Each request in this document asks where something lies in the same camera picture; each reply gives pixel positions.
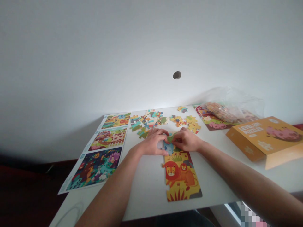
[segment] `forearm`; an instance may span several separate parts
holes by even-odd
[[[203,142],[199,152],[231,189],[272,225],[303,221],[303,204],[270,179],[209,143]]]
[[[142,154],[132,148],[90,203],[76,226],[118,226],[124,216],[131,185]]]

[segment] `dark floor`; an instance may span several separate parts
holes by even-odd
[[[67,196],[67,193],[57,193],[76,161],[53,163],[53,166],[28,166],[22,169],[0,166],[1,226],[48,227]],[[220,227],[210,208],[198,211],[216,227]],[[122,222],[120,226],[155,226],[155,220],[156,217],[143,218]]]

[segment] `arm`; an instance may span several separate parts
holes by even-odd
[[[184,151],[202,154],[240,199],[268,223],[273,226],[302,224],[303,204],[267,177],[199,139],[186,128],[175,134],[173,144]]]
[[[113,175],[98,192],[85,210],[76,227],[119,226],[128,203],[131,185],[142,155],[168,155],[159,150],[157,143],[165,140],[169,133],[163,129],[149,131],[147,139],[131,148]]]

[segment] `plastic bag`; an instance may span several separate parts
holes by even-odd
[[[216,87],[202,94],[201,106],[227,123],[244,123],[264,117],[264,100],[232,87]]]

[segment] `pile of puzzle pieces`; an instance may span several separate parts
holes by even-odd
[[[177,127],[181,127],[181,126],[187,125],[186,121],[184,121],[183,118],[180,117],[180,116],[172,115],[170,117],[170,120],[172,122],[174,122]]]
[[[169,121],[169,117],[164,117],[163,112],[153,110],[147,110],[144,116],[139,117],[134,115],[130,118],[130,124],[132,131],[139,130],[137,133],[139,138],[146,138],[148,131],[158,125],[165,125]]]
[[[198,121],[196,120],[196,118],[190,115],[186,116],[185,120],[188,123],[188,129],[193,133],[197,134],[201,129],[201,126],[198,125]]]

